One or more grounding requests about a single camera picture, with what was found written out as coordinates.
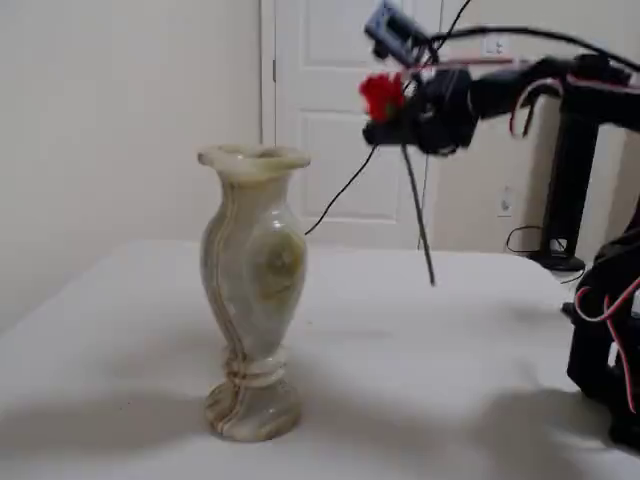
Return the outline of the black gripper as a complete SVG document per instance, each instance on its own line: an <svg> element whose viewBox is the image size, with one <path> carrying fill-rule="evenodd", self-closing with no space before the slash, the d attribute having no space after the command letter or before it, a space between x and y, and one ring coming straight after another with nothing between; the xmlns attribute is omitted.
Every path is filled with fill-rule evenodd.
<svg viewBox="0 0 640 480"><path fill-rule="evenodd" d="M420 83L409 97L405 125L370 120L362 136L370 146L417 147L426 155L448 156L467 149L474 136L468 69L442 69Z"/></svg>

